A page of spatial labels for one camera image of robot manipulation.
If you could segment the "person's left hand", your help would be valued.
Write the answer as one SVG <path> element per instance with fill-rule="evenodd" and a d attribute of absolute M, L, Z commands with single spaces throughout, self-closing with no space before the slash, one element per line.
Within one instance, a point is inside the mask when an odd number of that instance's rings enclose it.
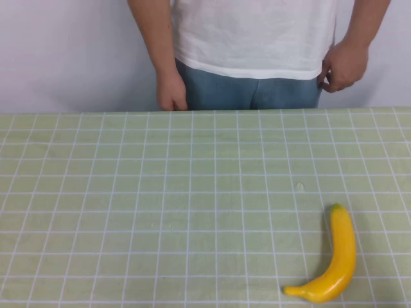
<path fill-rule="evenodd" d="M 317 83 L 328 93 L 344 90 L 363 77 L 368 59 L 369 46 L 343 40 L 326 54 Z"/>

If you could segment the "person's right hand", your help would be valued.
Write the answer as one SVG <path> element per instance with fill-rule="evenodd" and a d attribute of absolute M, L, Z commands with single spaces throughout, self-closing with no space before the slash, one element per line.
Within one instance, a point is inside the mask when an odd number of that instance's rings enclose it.
<path fill-rule="evenodd" d="M 187 111 L 186 87 L 174 68 L 171 71 L 157 71 L 157 102 L 163 111 Z"/>

